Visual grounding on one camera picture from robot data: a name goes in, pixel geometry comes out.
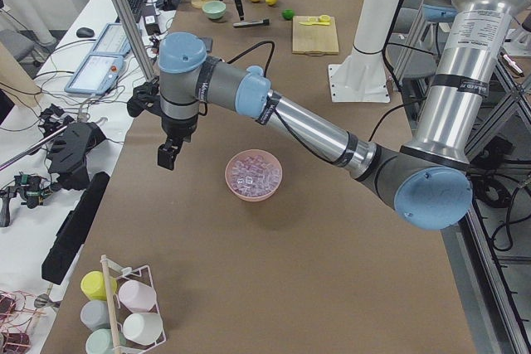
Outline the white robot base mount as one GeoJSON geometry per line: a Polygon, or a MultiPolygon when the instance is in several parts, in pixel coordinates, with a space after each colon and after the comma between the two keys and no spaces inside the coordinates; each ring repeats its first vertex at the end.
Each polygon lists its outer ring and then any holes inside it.
{"type": "Polygon", "coordinates": [[[329,66],[334,103],[388,103],[384,46],[400,0],[363,0],[353,48],[340,64],[329,66]]]}

